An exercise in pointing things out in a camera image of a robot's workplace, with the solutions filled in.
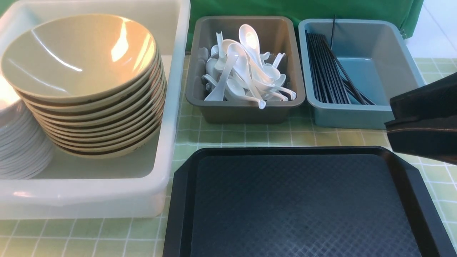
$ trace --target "stack of plates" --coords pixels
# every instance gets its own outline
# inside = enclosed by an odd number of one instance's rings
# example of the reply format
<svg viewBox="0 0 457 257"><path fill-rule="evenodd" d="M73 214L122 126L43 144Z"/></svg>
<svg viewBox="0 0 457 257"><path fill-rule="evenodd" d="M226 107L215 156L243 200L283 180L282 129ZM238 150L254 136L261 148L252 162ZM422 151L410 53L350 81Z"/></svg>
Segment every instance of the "stack of plates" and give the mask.
<svg viewBox="0 0 457 257"><path fill-rule="evenodd" d="M43 171L53 144L4 80L0 84L0 179L27 179Z"/></svg>

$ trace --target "black object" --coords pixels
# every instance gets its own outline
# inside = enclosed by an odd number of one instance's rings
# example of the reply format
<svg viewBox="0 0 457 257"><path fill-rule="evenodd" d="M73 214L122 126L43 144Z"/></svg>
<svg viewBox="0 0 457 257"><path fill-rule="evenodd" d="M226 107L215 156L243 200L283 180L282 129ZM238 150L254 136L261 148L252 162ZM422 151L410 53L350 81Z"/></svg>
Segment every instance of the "black object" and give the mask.
<svg viewBox="0 0 457 257"><path fill-rule="evenodd" d="M390 99L395 152L457 165L457 73Z"/></svg>
<svg viewBox="0 0 457 257"><path fill-rule="evenodd" d="M164 257L455 257L419 171L382 147L215 148L173 180Z"/></svg>
<svg viewBox="0 0 457 257"><path fill-rule="evenodd" d="M305 31L314 96L324 103L351 104L349 98L351 95L360 104L375 105L356 89L332 51L335 18L332 24L330 45L327 43L325 35Z"/></svg>
<svg viewBox="0 0 457 257"><path fill-rule="evenodd" d="M333 36L335 35L335 23L336 23L336 15L333 15L332 36L330 37L330 49L332 49L332 50L333 50Z"/></svg>

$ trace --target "gray plastic bin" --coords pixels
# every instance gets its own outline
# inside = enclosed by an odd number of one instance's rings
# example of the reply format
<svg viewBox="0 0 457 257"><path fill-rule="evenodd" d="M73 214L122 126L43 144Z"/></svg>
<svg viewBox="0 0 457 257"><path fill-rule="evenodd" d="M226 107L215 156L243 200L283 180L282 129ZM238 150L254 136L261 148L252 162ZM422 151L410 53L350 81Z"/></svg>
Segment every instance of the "gray plastic bin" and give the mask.
<svg viewBox="0 0 457 257"><path fill-rule="evenodd" d="M298 25L303 75L316 125L333 128L385 129L393 120L389 99L424 85L398 29L385 21L336 20L333 51L355 87L376 106L319 102L313 89L305 30L326 35L331 19L309 19Z"/></svg>
<svg viewBox="0 0 457 257"><path fill-rule="evenodd" d="M223 32L224 39L238 41L238 29L243 24L251 25L259 35L261 52L285 53L278 69L286 74L285 87L297 93L297 98L288 102L267 102L260 110L257 104L246 101L204 101L208 92L202 80L205 63L198 60L199 48L211 49L216 42L216 33ZM208 123L281 123L289 110L305 100L302 69L297 41L292 22L280 16L210 16L203 17L195 25L189 73L186 82L187 101L200 108Z"/></svg>

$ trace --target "black tray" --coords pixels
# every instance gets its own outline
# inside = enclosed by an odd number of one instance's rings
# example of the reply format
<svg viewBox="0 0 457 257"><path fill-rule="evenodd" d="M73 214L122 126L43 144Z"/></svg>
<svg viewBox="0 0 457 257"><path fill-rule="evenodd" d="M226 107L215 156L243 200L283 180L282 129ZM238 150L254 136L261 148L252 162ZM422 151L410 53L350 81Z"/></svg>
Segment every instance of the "black tray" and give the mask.
<svg viewBox="0 0 457 257"><path fill-rule="evenodd" d="M164 257L455 257L419 171L382 147L215 148L176 171Z"/></svg>

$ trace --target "green fabric backdrop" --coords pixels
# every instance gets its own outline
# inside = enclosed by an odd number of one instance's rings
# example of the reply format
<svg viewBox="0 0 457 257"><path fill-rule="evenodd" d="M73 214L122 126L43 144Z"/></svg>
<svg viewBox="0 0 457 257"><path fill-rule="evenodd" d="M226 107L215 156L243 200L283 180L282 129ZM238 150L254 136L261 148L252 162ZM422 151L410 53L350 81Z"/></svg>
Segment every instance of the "green fabric backdrop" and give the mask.
<svg viewBox="0 0 457 257"><path fill-rule="evenodd" d="M368 19L389 21L404 38L413 35L424 0L191 0L187 48L196 21L203 16L286 16L295 28L310 18Z"/></svg>

